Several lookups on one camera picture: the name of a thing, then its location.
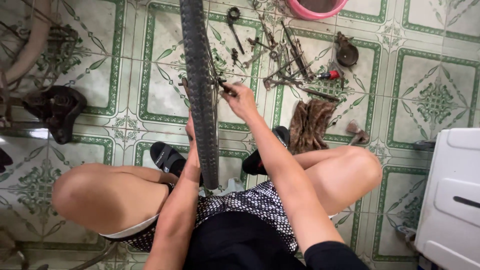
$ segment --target black and white shorts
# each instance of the black and white shorts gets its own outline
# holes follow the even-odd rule
[[[208,218],[223,212],[240,211],[256,215],[274,227],[288,249],[294,254],[298,243],[283,210],[282,202],[271,181],[263,182],[246,191],[231,192],[224,196],[198,198],[195,228]],[[158,215],[120,233],[103,235],[113,242],[122,242],[144,252],[150,252]]]

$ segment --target bicycle wheel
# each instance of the bicycle wheel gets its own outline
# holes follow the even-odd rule
[[[180,0],[180,16],[198,158],[205,187],[216,189],[218,82],[206,33],[202,1]]]

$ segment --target tile floor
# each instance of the tile floor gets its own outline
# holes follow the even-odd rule
[[[0,17],[8,25],[22,24],[25,7],[19,3],[0,0]],[[431,153],[414,151],[411,143],[435,138],[445,128],[480,126],[480,30],[472,23],[480,20],[480,4],[350,0],[337,16],[306,22],[294,18],[284,0],[260,3],[277,40],[285,20],[315,72],[325,71],[331,62],[336,32],[354,37],[360,60],[344,69],[345,91],[339,91],[338,82],[317,81],[308,87],[341,99],[325,136],[329,145],[346,144],[351,134],[344,129],[356,119],[371,135],[363,146],[378,156],[384,176],[378,188],[333,222],[372,269],[415,269],[413,253],[394,231],[399,224],[417,226],[428,176]],[[229,52],[236,43],[225,24],[232,5],[241,9],[235,29],[246,55],[240,60],[252,54],[248,37],[264,39],[248,1],[204,1],[216,67],[229,82],[241,80],[254,90],[258,111],[271,127],[289,126],[296,102],[312,96],[287,86],[266,91],[261,78],[276,68],[267,56],[249,69],[232,66]],[[53,8],[58,21],[81,37],[70,69],[57,84],[82,92],[89,106],[67,145],[56,144],[45,130],[1,135],[2,148],[14,164],[0,175],[0,225],[22,243],[33,267],[49,263],[51,269],[68,269],[98,254],[105,241],[52,209],[52,183],[83,162],[155,167],[148,154],[155,141],[185,153],[188,100],[177,86],[185,76],[178,0],[54,0]],[[0,41],[4,60],[16,44],[4,35]],[[247,188],[265,181],[240,169],[256,148],[247,126],[223,100],[219,110],[221,178],[239,177]],[[32,118],[21,109],[14,114]],[[146,254],[122,246],[92,269],[135,270],[145,259]],[[0,268],[18,266],[10,262]]]

